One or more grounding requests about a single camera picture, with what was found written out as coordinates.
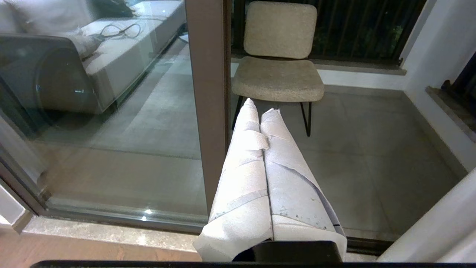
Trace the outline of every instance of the railing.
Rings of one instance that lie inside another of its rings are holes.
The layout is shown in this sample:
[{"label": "railing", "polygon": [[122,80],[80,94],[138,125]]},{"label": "railing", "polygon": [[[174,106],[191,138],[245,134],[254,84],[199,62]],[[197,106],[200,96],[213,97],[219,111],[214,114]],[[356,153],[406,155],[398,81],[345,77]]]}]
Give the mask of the railing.
[{"label": "railing", "polygon": [[[248,4],[234,0],[232,51],[244,53]],[[273,0],[304,3],[317,9],[309,58],[399,64],[400,54],[426,0]]]}]

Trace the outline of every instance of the beige chair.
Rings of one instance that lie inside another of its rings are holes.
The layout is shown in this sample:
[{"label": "beige chair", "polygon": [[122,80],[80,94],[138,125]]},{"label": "beige chair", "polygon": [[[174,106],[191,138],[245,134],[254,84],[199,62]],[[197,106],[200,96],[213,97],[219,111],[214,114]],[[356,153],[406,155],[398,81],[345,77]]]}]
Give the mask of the beige chair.
[{"label": "beige chair", "polygon": [[[239,96],[233,128],[243,97],[249,97],[274,102],[299,102],[307,136],[311,135],[312,102],[322,99],[324,84],[314,64],[300,59],[311,53],[316,20],[316,8],[311,5],[267,1],[250,3],[244,48],[255,57],[244,57],[233,79],[232,91]],[[307,119],[303,102],[308,102]]]}]

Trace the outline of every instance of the glass door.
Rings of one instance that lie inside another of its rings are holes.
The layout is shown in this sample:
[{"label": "glass door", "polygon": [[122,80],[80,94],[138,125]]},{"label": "glass door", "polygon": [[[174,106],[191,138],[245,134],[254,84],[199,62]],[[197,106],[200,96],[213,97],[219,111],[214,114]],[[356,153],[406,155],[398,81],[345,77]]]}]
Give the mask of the glass door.
[{"label": "glass door", "polygon": [[1,1],[5,183],[41,216],[199,232],[228,138],[227,4]]}]

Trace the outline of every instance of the cable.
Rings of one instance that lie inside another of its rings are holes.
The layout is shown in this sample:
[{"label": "cable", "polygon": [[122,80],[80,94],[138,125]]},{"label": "cable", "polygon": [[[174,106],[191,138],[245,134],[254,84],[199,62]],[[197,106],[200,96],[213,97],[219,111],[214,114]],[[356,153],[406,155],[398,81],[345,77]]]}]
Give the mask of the cable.
[{"label": "cable", "polygon": [[[138,33],[137,33],[136,35],[134,35],[134,36],[128,35],[128,34],[126,33],[126,31],[129,30],[130,28],[134,27],[134,26],[139,27]],[[104,31],[105,31],[108,27],[114,27],[114,28],[118,29],[119,32],[116,33],[116,34],[112,34],[112,35],[104,35],[104,34],[103,34]],[[138,36],[140,35],[140,32],[141,32],[141,31],[142,31],[142,27],[141,27],[138,23],[133,23],[133,24],[129,25],[128,27],[124,28],[124,29],[121,29],[121,28],[119,28],[118,26],[116,26],[116,25],[114,25],[114,24],[109,24],[109,25],[106,25],[104,28],[102,28],[102,30],[101,30],[101,32],[99,33],[99,35],[103,36],[104,38],[112,38],[112,37],[121,36],[121,35],[125,35],[125,36],[127,36],[127,37],[129,37],[129,38],[136,38],[136,37],[138,37]]]}]

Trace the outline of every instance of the white paper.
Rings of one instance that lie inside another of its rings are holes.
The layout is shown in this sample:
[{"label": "white paper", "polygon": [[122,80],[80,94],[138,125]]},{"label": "white paper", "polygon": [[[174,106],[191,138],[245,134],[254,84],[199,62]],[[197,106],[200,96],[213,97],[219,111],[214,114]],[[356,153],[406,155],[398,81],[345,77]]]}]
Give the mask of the white paper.
[{"label": "white paper", "polygon": [[247,99],[218,183],[208,224],[193,246],[203,261],[232,261],[240,252],[273,238],[268,187],[256,107]]},{"label": "white paper", "polygon": [[334,241],[344,259],[347,239],[279,110],[263,114],[261,132],[275,241]]}]

